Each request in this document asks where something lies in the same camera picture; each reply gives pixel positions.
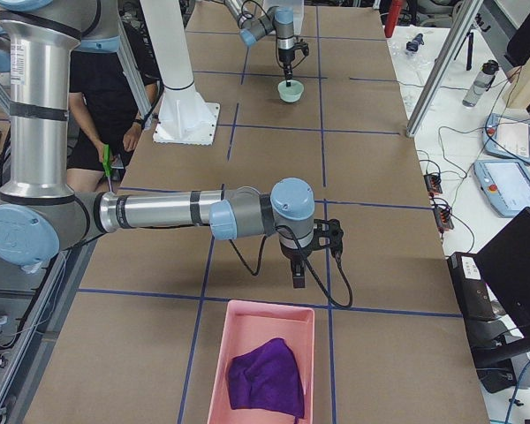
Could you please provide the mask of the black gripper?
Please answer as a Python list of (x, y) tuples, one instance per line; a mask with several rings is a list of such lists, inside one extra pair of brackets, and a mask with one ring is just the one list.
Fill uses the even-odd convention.
[(303, 289), (306, 287), (306, 265), (305, 259), (317, 249), (315, 242), (307, 246), (297, 248), (295, 244), (287, 246), (283, 241), (280, 241), (280, 247), (283, 255), (291, 262), (291, 277), (294, 289)]
[(303, 55), (303, 61), (309, 55), (308, 43), (302, 38), (277, 38), (277, 58), (284, 69), (285, 85), (292, 85), (292, 67), (296, 59), (296, 52), (300, 51)]

